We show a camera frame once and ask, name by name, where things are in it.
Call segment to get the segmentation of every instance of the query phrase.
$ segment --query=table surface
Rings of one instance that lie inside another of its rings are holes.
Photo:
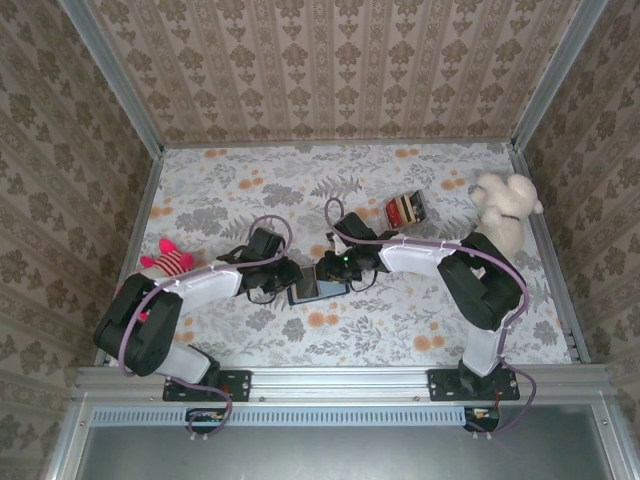
[[[317,262],[329,247],[323,206],[343,199],[377,233],[385,199],[423,189],[428,220],[403,233],[455,240],[474,228],[469,191],[483,172],[513,173],[506,145],[422,144],[180,149],[164,166],[140,255],[158,255],[167,237],[199,265],[246,243],[253,219],[285,217],[289,257]],[[273,224],[275,229],[284,229]],[[532,305],[516,321],[506,358],[516,364],[570,363],[558,314],[529,223],[513,260]],[[467,323],[439,278],[380,275],[362,293],[291,307],[286,294],[268,306],[245,296],[212,302],[180,319],[176,339],[226,366],[373,366],[455,364]]]

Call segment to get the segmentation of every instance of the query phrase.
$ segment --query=wallpaper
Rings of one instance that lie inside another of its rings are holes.
[[[0,2],[0,478],[37,478],[93,362],[145,152],[57,2]]]
[[[578,0],[91,0],[165,144],[510,137]]]
[[[294,232],[288,255],[313,265],[330,248],[324,204],[340,197],[374,231],[387,230],[386,199],[422,189],[428,220],[404,230],[418,238],[458,240],[474,229],[469,198],[485,171],[513,173],[504,144],[353,145],[176,149],[164,154],[160,187],[141,255],[157,256],[167,237],[199,265],[246,244],[254,219],[278,214]],[[272,228],[286,232],[278,222]],[[529,312],[509,333],[515,364],[570,363],[529,223],[513,263],[529,285]],[[362,290],[367,274],[355,282]],[[468,323],[439,277],[381,274],[365,291],[290,306],[287,295],[256,305],[245,295],[184,315],[175,339],[222,365],[401,366],[456,364]]]
[[[527,146],[526,158],[593,360],[609,364],[638,441],[638,1],[609,2]]]

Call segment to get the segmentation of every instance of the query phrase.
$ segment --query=phone screen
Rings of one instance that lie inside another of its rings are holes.
[[[316,280],[316,267],[302,267],[302,279],[296,282],[296,297],[300,300],[320,295]]]

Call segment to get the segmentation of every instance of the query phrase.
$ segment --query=patterned wallpaper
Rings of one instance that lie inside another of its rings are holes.
[[[0,478],[37,478],[150,160],[56,1],[0,2]]]
[[[164,143],[508,137],[578,0],[91,0]]]
[[[640,2],[609,2],[525,153],[591,353],[640,445]]]

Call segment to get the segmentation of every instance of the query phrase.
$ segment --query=pink plush toy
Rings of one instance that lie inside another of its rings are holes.
[[[151,257],[140,258],[140,263],[145,268],[142,273],[149,278],[175,277],[181,273],[193,270],[196,264],[193,255],[183,253],[167,238],[158,243],[160,256],[157,259]]]

